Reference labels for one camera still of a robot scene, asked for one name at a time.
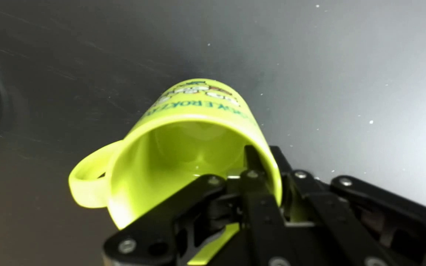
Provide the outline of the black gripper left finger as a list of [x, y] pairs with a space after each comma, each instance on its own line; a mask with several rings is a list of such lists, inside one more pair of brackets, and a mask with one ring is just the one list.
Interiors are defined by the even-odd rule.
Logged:
[[258, 152], [244, 149], [236, 179], [204, 174], [109, 236], [106, 266], [292, 266], [281, 202], [266, 188]]

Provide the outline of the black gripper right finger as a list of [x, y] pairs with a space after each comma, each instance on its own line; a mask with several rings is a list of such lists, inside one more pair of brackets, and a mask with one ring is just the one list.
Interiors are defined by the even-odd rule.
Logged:
[[426, 266], [426, 205], [354, 176], [323, 183], [270, 148], [286, 222], [317, 229], [347, 266]]

